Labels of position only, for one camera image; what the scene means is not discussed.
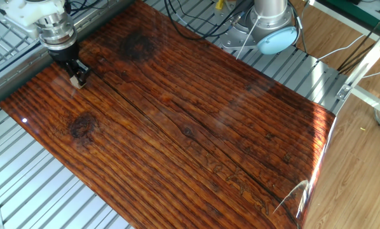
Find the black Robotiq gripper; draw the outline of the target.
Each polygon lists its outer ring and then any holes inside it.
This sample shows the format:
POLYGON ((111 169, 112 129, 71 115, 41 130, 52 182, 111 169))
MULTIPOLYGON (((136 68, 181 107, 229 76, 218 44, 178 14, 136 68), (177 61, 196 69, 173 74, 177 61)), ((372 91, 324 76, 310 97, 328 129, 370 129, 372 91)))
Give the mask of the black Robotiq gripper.
POLYGON ((69 77, 76 77, 77 87, 85 86, 90 68, 78 59, 79 45, 77 43, 63 50, 48 49, 48 54, 55 62, 64 62, 64 69, 69 77))

